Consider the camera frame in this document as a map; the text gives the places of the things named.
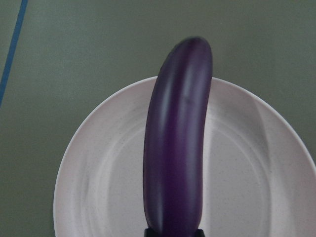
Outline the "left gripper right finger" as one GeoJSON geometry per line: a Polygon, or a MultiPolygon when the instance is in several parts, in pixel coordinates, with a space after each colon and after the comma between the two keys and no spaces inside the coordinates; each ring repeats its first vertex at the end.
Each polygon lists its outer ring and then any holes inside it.
{"type": "Polygon", "coordinates": [[[194,233],[194,237],[205,237],[204,231],[202,229],[197,229],[194,233]]]}

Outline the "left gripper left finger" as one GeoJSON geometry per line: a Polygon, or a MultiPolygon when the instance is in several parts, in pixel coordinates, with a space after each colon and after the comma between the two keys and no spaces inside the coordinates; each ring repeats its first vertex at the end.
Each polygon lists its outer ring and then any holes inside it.
{"type": "Polygon", "coordinates": [[[160,237],[160,235],[156,233],[153,229],[146,228],[144,230],[144,237],[160,237]]]}

